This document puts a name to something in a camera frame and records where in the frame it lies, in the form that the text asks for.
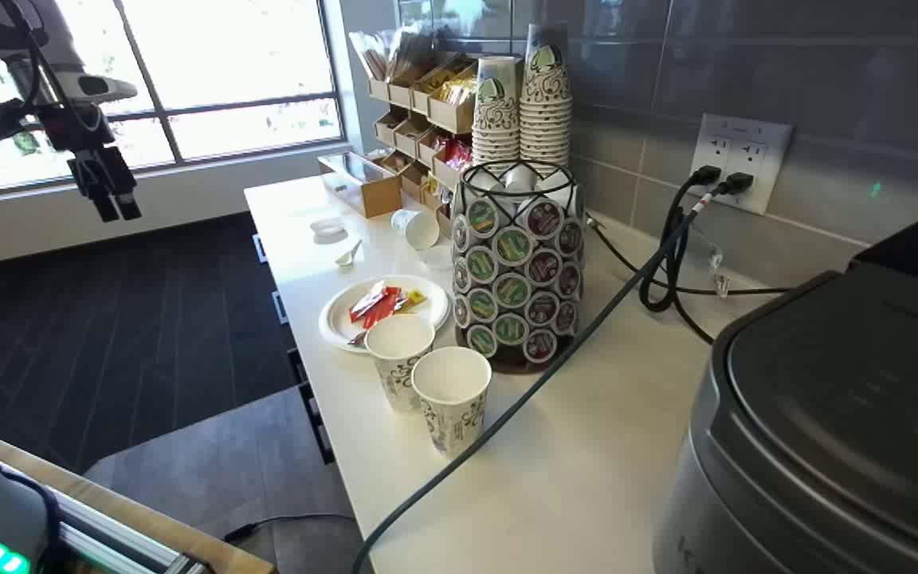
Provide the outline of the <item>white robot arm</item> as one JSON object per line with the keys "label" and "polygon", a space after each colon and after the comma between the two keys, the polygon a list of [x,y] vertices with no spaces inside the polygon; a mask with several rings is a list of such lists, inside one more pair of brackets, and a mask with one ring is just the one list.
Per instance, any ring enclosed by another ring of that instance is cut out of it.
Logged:
{"label": "white robot arm", "polygon": [[138,219],[138,180],[103,112],[138,90],[87,69],[58,0],[0,0],[0,60],[19,85],[0,103],[0,140],[41,132],[103,223]]}

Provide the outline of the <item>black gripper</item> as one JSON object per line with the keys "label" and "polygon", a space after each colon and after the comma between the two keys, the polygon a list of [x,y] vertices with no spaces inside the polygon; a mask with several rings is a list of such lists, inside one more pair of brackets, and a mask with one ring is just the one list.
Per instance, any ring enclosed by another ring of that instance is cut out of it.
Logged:
{"label": "black gripper", "polygon": [[132,197],[138,180],[129,177],[122,149],[114,148],[114,135],[96,107],[46,107],[21,99],[0,103],[0,140],[28,135],[28,120],[46,135],[55,149],[65,152],[73,183],[87,193],[103,223],[116,219],[116,215],[125,219],[140,218],[140,205]]}

